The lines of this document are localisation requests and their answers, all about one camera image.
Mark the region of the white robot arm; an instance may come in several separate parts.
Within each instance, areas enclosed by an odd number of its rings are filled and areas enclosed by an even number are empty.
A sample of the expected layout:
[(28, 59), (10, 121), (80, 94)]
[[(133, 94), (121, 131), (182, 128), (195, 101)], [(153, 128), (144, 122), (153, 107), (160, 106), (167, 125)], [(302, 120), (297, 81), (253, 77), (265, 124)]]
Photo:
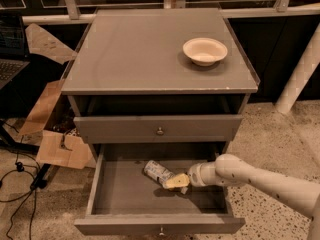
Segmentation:
[(222, 154), (214, 162), (198, 163), (187, 173), (163, 183), (165, 189), (249, 184), (311, 220), (307, 240), (320, 240), (320, 185), (249, 165)]

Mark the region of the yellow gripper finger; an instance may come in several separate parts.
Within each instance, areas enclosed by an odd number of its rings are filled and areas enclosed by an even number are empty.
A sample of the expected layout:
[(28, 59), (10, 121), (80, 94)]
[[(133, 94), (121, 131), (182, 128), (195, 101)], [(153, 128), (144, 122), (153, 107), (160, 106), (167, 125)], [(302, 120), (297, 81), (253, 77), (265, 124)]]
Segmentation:
[(165, 189), (174, 189), (187, 187), (190, 184), (190, 180), (187, 174), (177, 174), (163, 183)]

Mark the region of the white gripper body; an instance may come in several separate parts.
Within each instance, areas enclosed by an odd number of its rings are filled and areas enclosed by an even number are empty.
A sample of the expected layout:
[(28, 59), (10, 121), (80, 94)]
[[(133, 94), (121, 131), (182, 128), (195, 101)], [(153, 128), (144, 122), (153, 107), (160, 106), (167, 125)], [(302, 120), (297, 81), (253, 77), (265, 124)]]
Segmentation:
[(214, 162), (198, 163), (192, 165), (188, 172), (190, 183), (194, 187), (206, 187), (217, 185), (219, 176), (216, 174), (216, 166)]

